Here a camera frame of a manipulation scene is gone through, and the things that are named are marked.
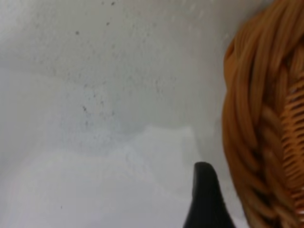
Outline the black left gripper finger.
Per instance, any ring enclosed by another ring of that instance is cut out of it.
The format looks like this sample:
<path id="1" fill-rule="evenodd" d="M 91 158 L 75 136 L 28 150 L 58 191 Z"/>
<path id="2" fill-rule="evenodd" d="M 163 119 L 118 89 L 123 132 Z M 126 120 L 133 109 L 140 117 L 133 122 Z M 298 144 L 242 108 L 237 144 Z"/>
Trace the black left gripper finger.
<path id="1" fill-rule="evenodd" d="M 207 162 L 194 164 L 192 201 L 185 228 L 233 228 L 235 225 L 226 208 L 219 180 Z"/>

